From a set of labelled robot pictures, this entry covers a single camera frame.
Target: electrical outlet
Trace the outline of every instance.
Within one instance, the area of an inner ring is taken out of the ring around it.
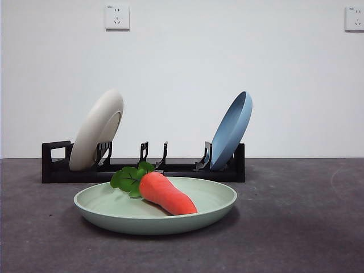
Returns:
[[[346,7],[345,31],[364,31],[364,6]]]
[[[107,5],[105,6],[106,30],[129,30],[129,6]]]

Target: beige plate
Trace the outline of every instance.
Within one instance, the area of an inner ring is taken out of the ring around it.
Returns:
[[[144,199],[131,199],[109,183],[84,189],[74,197],[81,214],[111,231],[138,235],[175,234],[206,227],[233,207],[237,193],[221,183],[188,177],[169,177],[195,204],[197,213],[171,216]]]
[[[78,131],[69,159],[71,171],[82,171],[96,162],[97,144],[113,141],[123,110],[123,98],[115,89],[98,99]]]

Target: light green plate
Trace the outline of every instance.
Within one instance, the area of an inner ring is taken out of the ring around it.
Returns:
[[[221,183],[187,177],[169,180],[191,198],[197,213],[171,216],[158,205],[129,198],[109,183],[84,189],[73,200],[81,214],[101,228],[127,234],[164,235],[208,226],[228,213],[237,199],[237,193]]]

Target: orange carrot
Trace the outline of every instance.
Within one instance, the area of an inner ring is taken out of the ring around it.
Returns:
[[[197,212],[191,199],[161,173],[150,172],[144,175],[139,191],[144,199],[160,205],[173,215]]]

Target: black dish rack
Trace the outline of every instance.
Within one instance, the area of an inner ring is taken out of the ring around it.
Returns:
[[[99,143],[96,147],[94,165],[84,171],[71,171],[69,158],[73,143],[71,141],[42,144],[42,183],[103,183],[110,181],[112,175],[125,166],[137,167],[139,162],[149,162],[155,171],[165,176],[194,177],[219,182],[245,182],[245,145],[240,143],[225,167],[219,171],[210,170],[212,144],[205,142],[204,156],[200,159],[167,158],[168,142],[163,145],[162,159],[147,158],[148,142],[140,145],[140,157],[112,159],[112,142]],[[65,148],[64,159],[52,159],[51,150]]]

